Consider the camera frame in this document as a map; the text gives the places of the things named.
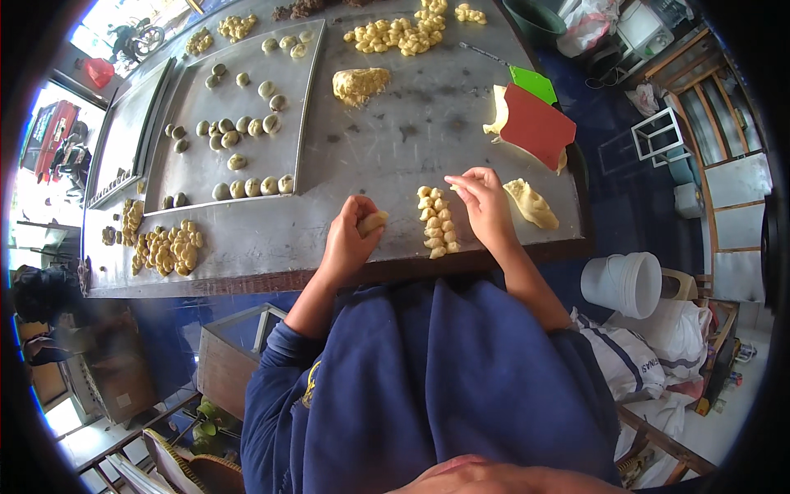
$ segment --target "stainless steel table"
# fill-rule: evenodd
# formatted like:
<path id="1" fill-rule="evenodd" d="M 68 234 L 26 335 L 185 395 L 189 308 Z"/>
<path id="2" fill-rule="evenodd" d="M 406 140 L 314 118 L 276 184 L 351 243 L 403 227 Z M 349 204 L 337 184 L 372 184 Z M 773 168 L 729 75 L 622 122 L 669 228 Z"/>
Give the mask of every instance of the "stainless steel table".
<path id="1" fill-rule="evenodd" d="M 239 0 L 224 7 L 170 40 L 124 85 L 133 85 L 170 56 L 179 57 L 177 77 L 194 61 L 180 58 L 186 38 L 203 25 L 216 33 L 219 19 L 228 15 L 258 15 L 249 36 L 302 22 L 274 23 L 269 15 L 275 5 Z M 555 212 L 559 229 L 540 230 L 523 220 L 512 205 L 518 238 L 536 261 L 588 255 L 593 245 L 592 224 L 581 164 L 584 159 L 578 147 L 569 146 L 568 170 L 558 177 L 510 145 L 492 145 L 491 135 L 482 131 L 482 124 L 493 122 L 495 116 L 491 86 L 506 85 L 510 75 L 506 67 L 458 47 L 458 42 L 465 41 L 527 69 L 534 64 L 526 52 L 529 47 L 518 38 L 501 4 L 479 0 L 473 7 L 486 13 L 487 25 L 457 22 L 451 6 L 445 12 L 444 40 L 416 57 L 404 57 L 395 50 L 365 55 L 342 37 L 369 21 L 414 19 L 417 0 L 388 0 L 362 9 L 334 6 L 319 14 L 327 20 L 327 31 L 307 112 L 299 193 L 276 201 L 174 210 L 144 220 L 141 232 L 156 224 L 176 226 L 183 218 L 195 221 L 204 232 L 205 247 L 189 277 L 171 273 L 162 278 L 155 270 L 143 270 L 132 277 L 133 249 L 101 243 L 101 229 L 114 224 L 111 216 L 120 211 L 122 198 L 141 198 L 129 187 L 115 203 L 108 201 L 101 209 L 85 214 L 84 253 L 92 260 L 89 295 L 204 296 L 302 288 L 321 261 L 329 224 L 350 194 L 366 194 L 390 217 L 371 261 L 349 283 L 490 269 L 495 265 L 493 259 L 472 234 L 463 203 L 442 179 L 478 165 L 494 168 L 503 182 L 519 177 L 527 180 Z M 216 34 L 214 45 L 203 55 L 210 56 L 228 45 Z M 332 94 L 333 74 L 365 67 L 390 70 L 392 81 L 367 106 L 344 106 Z M 146 180 L 150 171 L 148 165 Z M 447 190 L 460 253 L 428 260 L 428 249 L 422 244 L 423 223 L 417 219 L 416 190 L 421 185 Z"/>

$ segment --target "stacked buckets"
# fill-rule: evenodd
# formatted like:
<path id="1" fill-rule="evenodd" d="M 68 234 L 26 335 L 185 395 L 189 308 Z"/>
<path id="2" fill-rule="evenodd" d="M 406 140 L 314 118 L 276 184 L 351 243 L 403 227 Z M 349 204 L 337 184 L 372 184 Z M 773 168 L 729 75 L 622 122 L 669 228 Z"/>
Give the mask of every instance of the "stacked buckets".
<path id="1" fill-rule="evenodd" d="M 647 318 L 661 295 L 661 264 L 649 252 L 591 259 L 581 272 L 581 294 L 591 304 Z"/>

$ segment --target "metal baking tray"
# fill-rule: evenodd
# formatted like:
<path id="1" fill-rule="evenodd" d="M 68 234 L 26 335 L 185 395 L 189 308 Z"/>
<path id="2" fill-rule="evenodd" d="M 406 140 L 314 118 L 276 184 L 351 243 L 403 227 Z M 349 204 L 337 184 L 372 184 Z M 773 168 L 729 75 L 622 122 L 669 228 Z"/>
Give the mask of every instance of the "metal baking tray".
<path id="1" fill-rule="evenodd" d="M 117 100 L 113 95 L 99 132 L 98 157 L 88 171 L 85 207 L 98 208 L 143 176 L 154 122 L 174 65 L 175 58 L 169 58 Z M 142 118 L 141 108 L 145 108 Z"/>
<path id="2" fill-rule="evenodd" d="M 275 176 L 279 179 L 290 173 L 294 176 L 294 194 L 298 193 L 307 106 L 325 25 L 326 21 L 319 19 L 267 32 L 239 41 L 184 69 L 159 129 L 145 194 L 146 215 L 172 211 L 159 208 L 165 196 L 175 196 L 178 192 L 186 194 L 189 201 L 188 206 L 178 210 L 292 195 L 259 196 L 223 202 L 213 200 L 211 193 L 217 183 L 230 185 L 235 180 L 253 177 L 263 180 L 267 176 Z M 277 48 L 268 54 L 261 49 L 261 44 L 267 38 L 280 40 L 283 36 L 298 37 L 302 31 L 314 33 L 314 38 L 306 43 L 307 52 L 302 58 L 291 58 L 290 49 Z M 223 63 L 227 73 L 217 86 L 208 89 L 205 80 L 217 63 Z M 235 78 L 242 72 L 249 74 L 250 83 L 239 87 Z M 258 95 L 258 86 L 267 80 L 275 84 L 274 94 L 284 94 L 288 98 L 288 107 L 280 113 L 282 127 L 279 132 L 256 138 L 243 134 L 238 144 L 220 151 L 209 148 L 209 136 L 198 137 L 195 134 L 195 127 L 201 120 L 214 122 L 227 118 L 235 123 L 243 116 L 263 119 L 271 114 L 269 98 Z M 182 125 L 186 129 L 185 139 L 189 142 L 189 148 L 184 153 L 173 151 L 175 141 L 164 135 L 164 127 L 168 123 Z M 228 158 L 234 153 L 247 158 L 245 168 L 236 171 L 228 169 Z"/>

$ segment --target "white stool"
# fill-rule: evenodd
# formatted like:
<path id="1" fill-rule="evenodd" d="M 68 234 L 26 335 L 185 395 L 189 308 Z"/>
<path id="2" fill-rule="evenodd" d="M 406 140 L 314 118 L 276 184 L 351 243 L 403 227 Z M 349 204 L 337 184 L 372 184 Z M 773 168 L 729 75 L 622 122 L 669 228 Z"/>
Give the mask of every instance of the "white stool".
<path id="1" fill-rule="evenodd" d="M 670 131 L 675 133 L 675 141 L 659 149 L 654 149 L 653 140 Z M 691 138 L 685 122 L 680 120 L 675 110 L 670 107 L 631 127 L 631 136 L 634 138 L 639 160 L 644 161 L 650 158 L 654 168 L 692 156 L 691 148 L 687 144 Z"/>

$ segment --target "red plastic bag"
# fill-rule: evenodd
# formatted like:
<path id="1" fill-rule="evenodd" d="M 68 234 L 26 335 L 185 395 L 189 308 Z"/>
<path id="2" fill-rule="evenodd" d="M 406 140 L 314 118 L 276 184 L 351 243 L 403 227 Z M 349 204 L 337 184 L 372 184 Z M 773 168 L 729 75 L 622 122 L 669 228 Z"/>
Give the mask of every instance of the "red plastic bag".
<path id="1" fill-rule="evenodd" d="M 115 75 L 115 67 L 101 58 L 86 58 L 85 67 L 88 69 L 88 75 L 99 89 L 109 84 L 112 76 Z"/>

